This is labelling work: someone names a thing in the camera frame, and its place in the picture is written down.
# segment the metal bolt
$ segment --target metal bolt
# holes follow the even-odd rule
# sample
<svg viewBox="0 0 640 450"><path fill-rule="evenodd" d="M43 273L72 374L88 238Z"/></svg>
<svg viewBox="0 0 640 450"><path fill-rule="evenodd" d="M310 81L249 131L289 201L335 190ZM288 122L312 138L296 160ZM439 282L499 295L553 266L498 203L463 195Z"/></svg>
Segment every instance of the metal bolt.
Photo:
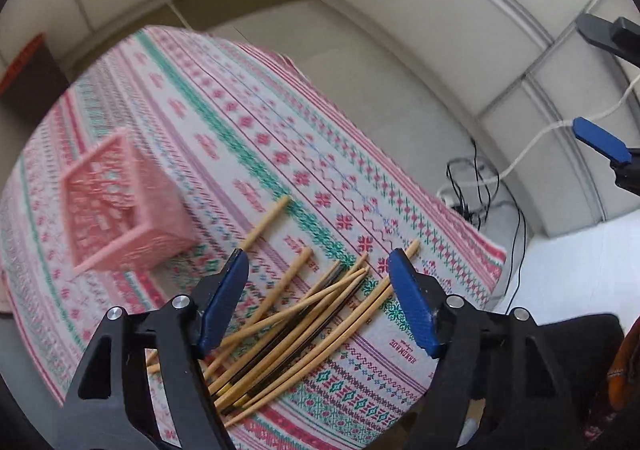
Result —
<svg viewBox="0 0 640 450"><path fill-rule="evenodd" d="M530 317L529 311L521 307L517 307L516 309L514 309L513 315L517 320L520 320L521 322L526 322Z"/></svg>
<svg viewBox="0 0 640 450"><path fill-rule="evenodd" d="M447 296L447 305L453 309L460 309L465 305L465 299L458 295Z"/></svg>
<svg viewBox="0 0 640 450"><path fill-rule="evenodd" d="M122 308L121 307L112 307L107 311L107 318L109 320L117 320L122 316Z"/></svg>
<svg viewBox="0 0 640 450"><path fill-rule="evenodd" d="M171 305L176 309L182 309L189 305L191 299L186 295L178 295L173 300L171 300Z"/></svg>

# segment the table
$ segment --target table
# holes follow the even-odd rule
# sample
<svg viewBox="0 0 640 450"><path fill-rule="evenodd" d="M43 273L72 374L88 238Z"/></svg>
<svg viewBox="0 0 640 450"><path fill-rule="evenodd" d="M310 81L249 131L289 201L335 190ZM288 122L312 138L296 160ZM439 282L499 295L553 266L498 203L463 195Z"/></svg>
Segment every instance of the table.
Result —
<svg viewBox="0 0 640 450"><path fill-rule="evenodd" d="M58 178L121 126L177 184L200 241L152 272L72 276ZM2 278L25 345L56 399L63 401L110 306L139 313L162 305L168 288L191 289L222 266L283 194L292 205L250 250L250 282L229 331L303 246L314 257L278 308L300 297L334 260L350 265L369 252L372 278L343 318L385 273L387 253L416 238L416 268L437 276L447 292L482 306L500 277L504 250L422 191L289 59L148 27L100 58L60 98L0 201ZM239 449L362 448L424 394L434 368L392 299L330 360L230 433ZM163 437L176 444L158 375L152 397Z"/></svg>

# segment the floor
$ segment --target floor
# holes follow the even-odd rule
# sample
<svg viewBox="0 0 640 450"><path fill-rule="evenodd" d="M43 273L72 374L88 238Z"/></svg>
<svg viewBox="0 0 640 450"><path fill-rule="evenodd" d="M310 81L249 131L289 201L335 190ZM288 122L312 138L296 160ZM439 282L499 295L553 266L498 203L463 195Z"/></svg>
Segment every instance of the floor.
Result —
<svg viewBox="0 0 640 450"><path fill-rule="evenodd" d="M471 156L468 134L418 78L341 14L319 0L175 0L105 40L74 66L81 72L124 36L148 24L209 30L229 40L251 42L291 57L302 72L426 191L436 193L447 183L449 159ZM30 129L0 114L0 183L7 178ZM460 173L466 180L473 172ZM478 202L469 192L472 207ZM497 201L508 200L501 190ZM492 212L483 231L510 249L517 216L510 207ZM519 261L516 250L514 260ZM509 261L505 274L508 273ZM504 278L498 292L506 286ZM53 437L58 410L19 339L15 322L0 320L0 372L16 400L44 437ZM401 446L406 424L374 446Z"/></svg>

